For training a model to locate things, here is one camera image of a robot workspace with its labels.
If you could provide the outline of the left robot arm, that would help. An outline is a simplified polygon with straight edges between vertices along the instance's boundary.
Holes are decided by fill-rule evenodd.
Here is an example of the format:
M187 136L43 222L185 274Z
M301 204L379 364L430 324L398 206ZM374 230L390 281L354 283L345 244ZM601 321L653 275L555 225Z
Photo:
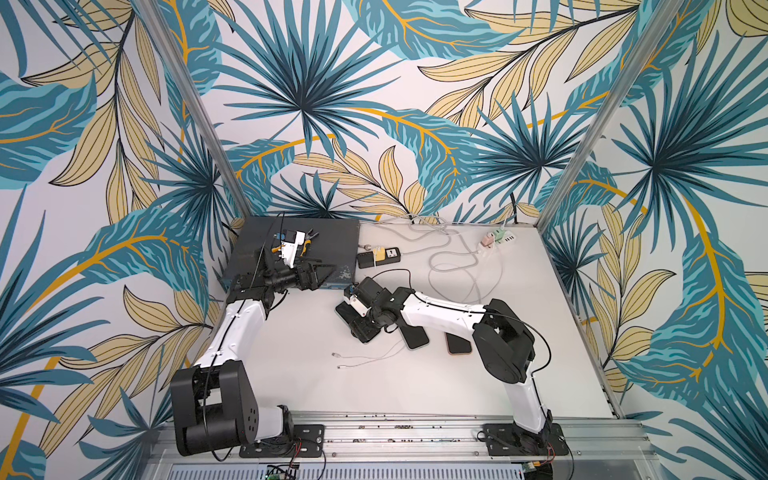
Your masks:
M170 383L180 455L214 454L263 440L292 440L290 410L284 405L258 404L244 359L276 307L276 294L291 288L317 290L335 270L334 265L318 260L300 260L290 267L267 255L253 272L235 278L223 324L209 347L194 365L177 370Z

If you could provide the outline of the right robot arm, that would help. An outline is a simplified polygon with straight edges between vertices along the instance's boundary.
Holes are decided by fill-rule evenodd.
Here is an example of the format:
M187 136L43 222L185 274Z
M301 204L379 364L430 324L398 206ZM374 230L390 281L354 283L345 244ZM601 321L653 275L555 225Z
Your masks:
M505 386L513 426L539 442L547 439L552 415L535 386L536 331L504 301L461 304L410 287L390 291L366 277L346 287L335 310L363 344L390 326L397 327L410 349L429 343L428 329L472 343L488 374Z

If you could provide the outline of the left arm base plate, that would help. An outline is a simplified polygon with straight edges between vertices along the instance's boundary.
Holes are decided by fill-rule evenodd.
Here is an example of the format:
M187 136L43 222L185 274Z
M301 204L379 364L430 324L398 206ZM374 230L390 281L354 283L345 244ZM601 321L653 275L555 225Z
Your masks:
M242 446L239 457L244 459L321 458L325 430L326 427L323 424L297 424L289 434Z

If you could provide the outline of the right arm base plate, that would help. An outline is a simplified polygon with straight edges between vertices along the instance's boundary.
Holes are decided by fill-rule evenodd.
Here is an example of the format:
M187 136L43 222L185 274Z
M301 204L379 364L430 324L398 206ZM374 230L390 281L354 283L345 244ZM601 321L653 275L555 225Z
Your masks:
M568 456L562 428L548 422L540 433L531 433L515 423L484 424L477 439L486 445L490 456L559 457Z

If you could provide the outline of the mint case phone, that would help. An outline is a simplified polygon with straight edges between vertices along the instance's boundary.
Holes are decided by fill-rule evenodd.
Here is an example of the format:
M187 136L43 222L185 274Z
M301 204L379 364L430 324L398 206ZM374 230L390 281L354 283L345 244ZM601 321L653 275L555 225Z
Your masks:
M429 337L423 327L413 327L403 324L399 331L409 350L416 350L430 343Z

